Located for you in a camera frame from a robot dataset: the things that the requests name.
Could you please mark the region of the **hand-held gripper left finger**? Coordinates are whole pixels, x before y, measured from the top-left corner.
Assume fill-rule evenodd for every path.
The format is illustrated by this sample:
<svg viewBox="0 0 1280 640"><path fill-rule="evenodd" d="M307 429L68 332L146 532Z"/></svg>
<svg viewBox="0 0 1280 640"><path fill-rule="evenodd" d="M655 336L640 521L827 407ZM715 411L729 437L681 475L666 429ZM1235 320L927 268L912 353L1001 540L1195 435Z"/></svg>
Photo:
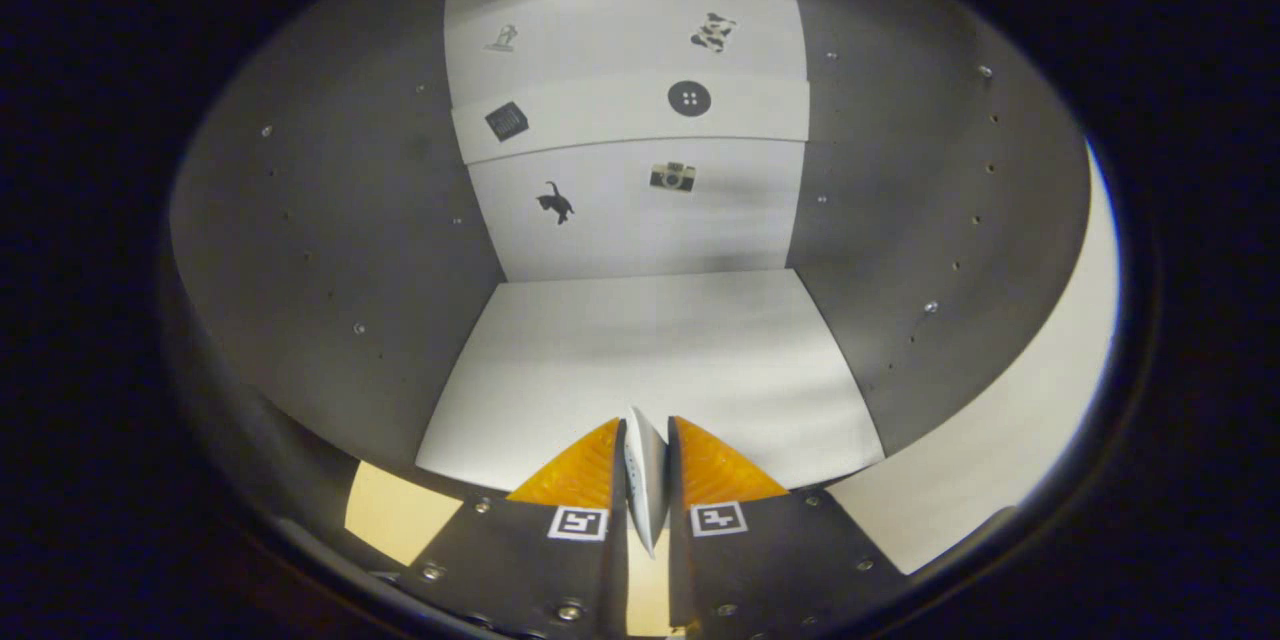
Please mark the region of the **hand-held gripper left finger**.
<svg viewBox="0 0 1280 640"><path fill-rule="evenodd" d="M472 636L622 639L625 429L602 422L511 493L468 494L407 567L406 593Z"/></svg>

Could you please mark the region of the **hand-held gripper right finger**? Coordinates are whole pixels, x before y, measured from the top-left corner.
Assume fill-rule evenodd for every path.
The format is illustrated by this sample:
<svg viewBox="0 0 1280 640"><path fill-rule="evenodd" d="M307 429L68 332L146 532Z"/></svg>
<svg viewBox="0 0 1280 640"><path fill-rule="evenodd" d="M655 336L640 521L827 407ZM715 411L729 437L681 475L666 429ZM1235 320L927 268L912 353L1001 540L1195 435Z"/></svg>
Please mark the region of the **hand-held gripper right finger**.
<svg viewBox="0 0 1280 640"><path fill-rule="evenodd" d="M668 428L669 608L687 637L861 634L910 593L827 490L790 492L684 417Z"/></svg>

